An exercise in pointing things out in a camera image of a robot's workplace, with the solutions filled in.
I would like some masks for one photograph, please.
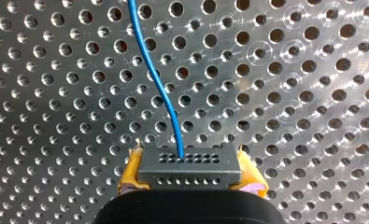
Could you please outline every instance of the yellow clip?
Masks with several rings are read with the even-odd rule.
[[[268,183],[266,183],[263,175],[257,169],[250,156],[243,150],[239,150],[237,153],[237,159],[239,161],[240,170],[242,171],[241,181],[237,185],[230,186],[230,189],[242,189],[249,184],[262,184],[264,189],[258,190],[258,195],[262,198],[266,196],[266,192],[269,190]]]
[[[125,172],[121,178],[118,185],[118,193],[121,194],[121,188],[123,185],[128,185],[135,187],[136,189],[149,189],[148,184],[139,184],[137,182],[137,170],[141,162],[141,154],[143,153],[143,148],[137,146],[135,149],[130,150],[130,158],[128,165],[126,166]]]

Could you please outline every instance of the metal surface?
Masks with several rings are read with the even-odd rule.
[[[152,189],[228,189],[240,176],[234,146],[222,144],[187,147],[183,159],[173,147],[145,147],[137,178]]]
[[[239,3],[138,2],[185,144],[243,146],[288,223],[369,223],[369,0]],[[123,0],[0,0],[0,223],[91,223],[174,146],[138,55]]]

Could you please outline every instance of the blue wire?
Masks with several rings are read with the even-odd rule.
[[[147,68],[151,73],[152,79],[154,79],[155,85],[157,86],[157,89],[163,98],[164,104],[166,105],[166,109],[169,112],[170,119],[172,120],[173,130],[176,136],[177,154],[180,158],[183,158],[184,157],[183,139],[181,137],[180,125],[178,123],[178,119],[175,113],[175,108],[173,107],[172,102],[169,99],[169,96],[164,91],[163,83],[160,77],[158,76],[154,63],[152,62],[152,59],[147,51],[146,43],[144,42],[144,37],[141,32],[140,21],[137,16],[137,6],[135,4],[135,0],[128,0],[128,3],[131,21],[135,30],[135,39],[137,40],[137,44],[140,47],[141,54],[143,55],[143,58],[146,61]]]

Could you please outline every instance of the metal grille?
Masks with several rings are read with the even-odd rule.
[[[369,0],[153,0],[185,145],[242,147],[288,223],[369,223]],[[175,145],[124,0],[0,0],[0,223],[92,223]]]

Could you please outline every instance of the black object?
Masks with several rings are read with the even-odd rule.
[[[237,190],[140,190],[107,203],[95,224],[284,224],[268,201]]]

